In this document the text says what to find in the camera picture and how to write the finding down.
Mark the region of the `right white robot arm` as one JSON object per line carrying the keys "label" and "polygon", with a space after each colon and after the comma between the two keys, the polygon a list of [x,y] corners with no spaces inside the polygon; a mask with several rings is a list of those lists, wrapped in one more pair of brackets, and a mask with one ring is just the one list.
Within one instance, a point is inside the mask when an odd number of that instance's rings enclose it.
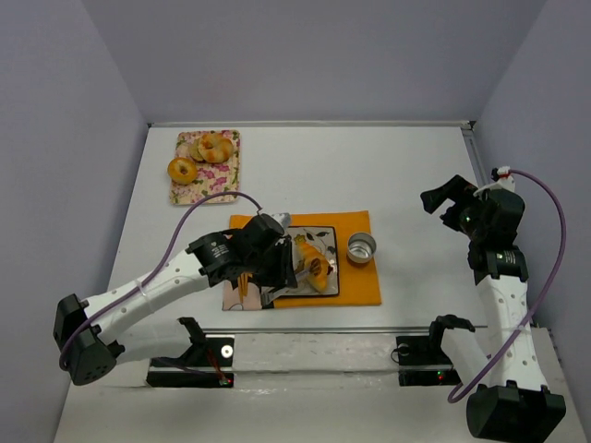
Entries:
{"label": "right white robot arm", "polygon": [[530,321],[546,295],[527,303],[528,267],[514,243],[525,213],[525,201],[515,191],[517,174],[509,167],[498,168],[491,183],[481,187],[455,175],[421,193],[429,214],[446,200],[452,202],[440,219],[469,240],[467,261],[488,322],[487,350],[477,341],[474,325],[455,315],[437,317],[428,339],[460,378],[448,402],[466,402],[472,437],[543,442],[564,418],[566,403],[550,391],[532,338]]}

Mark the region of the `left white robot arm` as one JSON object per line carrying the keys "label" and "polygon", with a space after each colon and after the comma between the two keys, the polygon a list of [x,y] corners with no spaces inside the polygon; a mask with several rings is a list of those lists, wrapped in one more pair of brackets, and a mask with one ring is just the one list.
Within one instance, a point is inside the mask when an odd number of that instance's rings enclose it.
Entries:
{"label": "left white robot arm", "polygon": [[60,368],[74,385],[84,386],[119,364],[204,350],[204,334],[192,317],[176,320],[168,338],[142,321],[187,295],[236,283],[243,274],[274,292],[296,287],[290,223],[287,213],[261,213],[242,228],[206,234],[177,255],[165,253],[152,272],[110,292],[62,298],[53,329]]}

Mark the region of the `metal serving tongs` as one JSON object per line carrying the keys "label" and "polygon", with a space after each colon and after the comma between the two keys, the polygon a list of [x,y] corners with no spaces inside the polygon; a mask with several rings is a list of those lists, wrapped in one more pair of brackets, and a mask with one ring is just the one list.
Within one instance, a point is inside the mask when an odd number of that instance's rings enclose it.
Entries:
{"label": "metal serving tongs", "polygon": [[259,295],[261,306],[269,306],[276,299],[281,297],[308,297],[321,295],[321,293],[315,290],[309,283],[307,269],[295,273],[295,283],[295,287],[284,286],[282,288],[262,288]]}

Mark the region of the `striped croissant bread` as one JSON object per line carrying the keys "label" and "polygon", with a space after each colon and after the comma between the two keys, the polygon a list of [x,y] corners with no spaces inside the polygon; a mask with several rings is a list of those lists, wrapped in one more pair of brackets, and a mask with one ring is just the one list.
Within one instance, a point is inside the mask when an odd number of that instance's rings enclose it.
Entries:
{"label": "striped croissant bread", "polygon": [[324,293],[328,288],[328,277],[332,272],[332,266],[328,259],[313,245],[306,242],[296,245],[299,256],[295,273],[306,274],[306,280],[318,293]]}

